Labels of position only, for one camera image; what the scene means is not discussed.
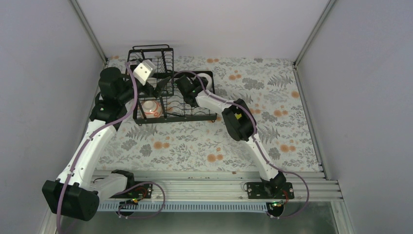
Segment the black wire dish rack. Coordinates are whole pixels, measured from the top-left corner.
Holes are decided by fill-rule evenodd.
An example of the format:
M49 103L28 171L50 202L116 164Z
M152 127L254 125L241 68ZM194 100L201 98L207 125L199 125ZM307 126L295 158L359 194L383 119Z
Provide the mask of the black wire dish rack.
M155 98L143 92L139 94L139 103L134 112L133 119L136 124L152 124L152 123L170 123L170 122L186 122L186 121L212 121L217 119L217 114L209 109L201 107L192 107L185 103L184 97L180 90L176 87L174 81L166 79L175 74L174 66L174 50L167 44L155 45L136 45L129 50L127 61L130 63L130 69L134 70L137 64L143 60L150 60L155 65L155 72L148 83L156 88L157 85L163 84L164 87L160 92L159 97ZM161 115L152 118L143 111L145 101L156 101L161 108Z

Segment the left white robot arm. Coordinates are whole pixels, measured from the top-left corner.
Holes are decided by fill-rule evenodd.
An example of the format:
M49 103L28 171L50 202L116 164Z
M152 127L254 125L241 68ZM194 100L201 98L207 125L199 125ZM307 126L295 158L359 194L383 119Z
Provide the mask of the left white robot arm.
M42 193L52 213L88 221L103 201L121 198L118 213L129 216L130 212L124 211L127 205L137 205L151 197L153 184L136 181L131 172L114 170L97 182L92 182L92 177L108 142L122 121L133 113L126 104L132 102L136 106L140 93L157 92L148 83L154 72L145 65L137 65L126 74L116 67L101 71L99 92L78 149L59 176L43 184Z

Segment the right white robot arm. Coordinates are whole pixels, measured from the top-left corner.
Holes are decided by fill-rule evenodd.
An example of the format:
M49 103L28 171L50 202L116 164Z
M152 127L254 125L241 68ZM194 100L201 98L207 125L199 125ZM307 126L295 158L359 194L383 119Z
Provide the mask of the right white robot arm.
M285 187L285 175L272 165L260 140L256 120L245 101L242 99L233 101L212 93L207 88L212 80L201 78L191 71L178 72L173 79L185 103L192 107L206 108L222 116L229 136L244 145L247 154L256 165L265 195L269 198L282 195L288 198L289 189Z

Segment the red patterned white bowl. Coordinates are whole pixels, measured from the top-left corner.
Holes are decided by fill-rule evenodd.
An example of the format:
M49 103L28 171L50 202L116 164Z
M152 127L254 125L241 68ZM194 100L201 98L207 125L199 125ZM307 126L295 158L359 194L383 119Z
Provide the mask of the red patterned white bowl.
M156 100L147 100L141 105L146 118L158 118L163 113L161 104Z

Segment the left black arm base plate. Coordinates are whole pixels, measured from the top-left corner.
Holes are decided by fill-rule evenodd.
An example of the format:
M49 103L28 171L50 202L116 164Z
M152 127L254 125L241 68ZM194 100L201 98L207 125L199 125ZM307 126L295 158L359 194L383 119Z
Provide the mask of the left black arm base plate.
M124 191L118 192L112 195L111 198L121 198L121 199L142 199L151 198L153 191L153 184L149 181L147 182L135 182L135 185L127 188Z

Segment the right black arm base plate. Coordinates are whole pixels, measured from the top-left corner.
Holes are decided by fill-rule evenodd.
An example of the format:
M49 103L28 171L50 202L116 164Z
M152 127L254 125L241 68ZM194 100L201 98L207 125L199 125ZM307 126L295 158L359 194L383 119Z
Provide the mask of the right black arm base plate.
M269 188L263 182L247 182L243 189L247 192L249 199L294 199L292 183L286 182L277 188Z

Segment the aluminium rail frame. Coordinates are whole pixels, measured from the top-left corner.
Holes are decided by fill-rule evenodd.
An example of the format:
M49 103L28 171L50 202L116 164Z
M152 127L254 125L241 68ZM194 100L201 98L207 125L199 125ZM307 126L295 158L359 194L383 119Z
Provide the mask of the aluminium rail frame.
M286 178L288 171L280 169L277 166L275 166L275 168L281 170ZM210 201L224 202L226 200L235 199L236 195L240 195L241 197L244 197L247 200L252 200L248 198L247 192L243 189L243 187L240 189L236 189L234 186L231 186L228 184L219 183L218 185L212 185L212 184L207 184L206 182L202 182L200 185L196 185L192 178L189 178L189 182L187 184L186 183L173 184L172 189L171 189L171 194L172 194L173 199L179 200L182 202L189 202L191 199L205 200L207 202L210 202ZM268 204L266 214L270 218L282 219L281 208L290 199L287 198L287 199L264 199L264 200Z

